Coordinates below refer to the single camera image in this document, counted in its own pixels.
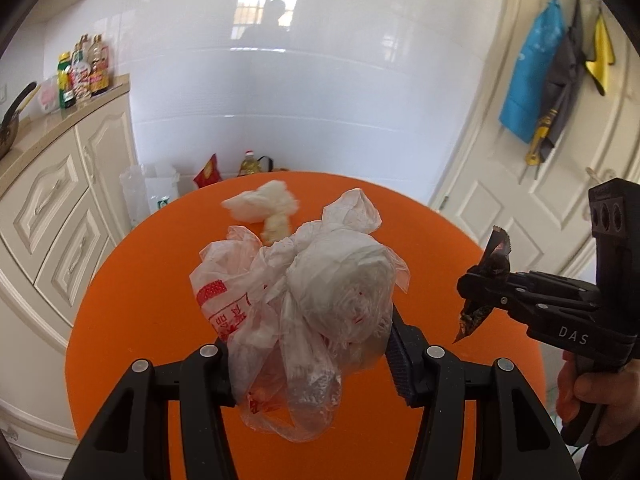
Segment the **person's right hand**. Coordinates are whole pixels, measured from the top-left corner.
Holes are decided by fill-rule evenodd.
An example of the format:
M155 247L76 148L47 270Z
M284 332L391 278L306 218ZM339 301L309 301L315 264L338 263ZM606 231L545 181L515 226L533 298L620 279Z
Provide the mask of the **person's right hand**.
M639 361L632 360L618 373L577 375L575 356L564 351L558 375L556 412L564 424L571 422L586 403L602 405L604 415L597 432L598 445L610 445L639 427Z

